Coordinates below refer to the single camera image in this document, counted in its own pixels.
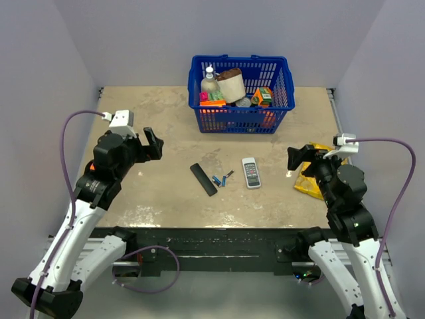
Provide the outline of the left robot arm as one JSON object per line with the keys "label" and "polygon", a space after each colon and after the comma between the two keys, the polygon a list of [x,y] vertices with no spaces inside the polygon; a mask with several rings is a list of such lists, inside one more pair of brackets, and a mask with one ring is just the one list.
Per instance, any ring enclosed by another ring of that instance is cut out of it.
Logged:
{"label": "left robot arm", "polygon": [[108,130],[93,149],[76,183],[76,201],[70,204],[63,224],[41,262],[26,278],[18,278],[12,293],[24,304],[52,318],[71,318],[79,309],[84,291],[117,259],[137,254],[135,235],[116,229],[85,257],[81,253],[92,231],[121,191],[121,183],[136,163],[160,160],[163,140],[151,128],[143,130],[148,145],[137,135]]}

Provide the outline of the black remote control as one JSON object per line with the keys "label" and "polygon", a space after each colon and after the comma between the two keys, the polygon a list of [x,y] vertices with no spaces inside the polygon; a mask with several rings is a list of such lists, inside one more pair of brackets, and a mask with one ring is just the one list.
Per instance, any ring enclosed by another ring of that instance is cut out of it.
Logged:
{"label": "black remote control", "polygon": [[203,171],[202,167],[195,163],[190,166],[190,170],[192,171],[193,175],[197,178],[198,182],[201,184],[203,189],[206,191],[208,196],[213,196],[217,193],[217,189],[212,183],[212,181],[209,179],[209,177],[206,175],[206,173]]}

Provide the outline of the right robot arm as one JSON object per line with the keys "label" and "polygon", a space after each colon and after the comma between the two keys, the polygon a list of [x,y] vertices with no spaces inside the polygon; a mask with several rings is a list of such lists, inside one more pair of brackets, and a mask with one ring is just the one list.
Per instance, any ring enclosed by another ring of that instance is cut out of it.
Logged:
{"label": "right robot arm", "polygon": [[352,269],[335,255],[332,244],[319,227],[298,234],[296,254],[313,261],[337,293],[348,318],[406,318],[392,289],[383,260],[384,239],[379,236],[371,213],[363,205],[367,192],[363,171],[342,163],[356,154],[359,144],[348,139],[334,150],[307,144],[288,148],[288,169],[303,171],[316,180],[327,207],[332,233],[345,251]]}

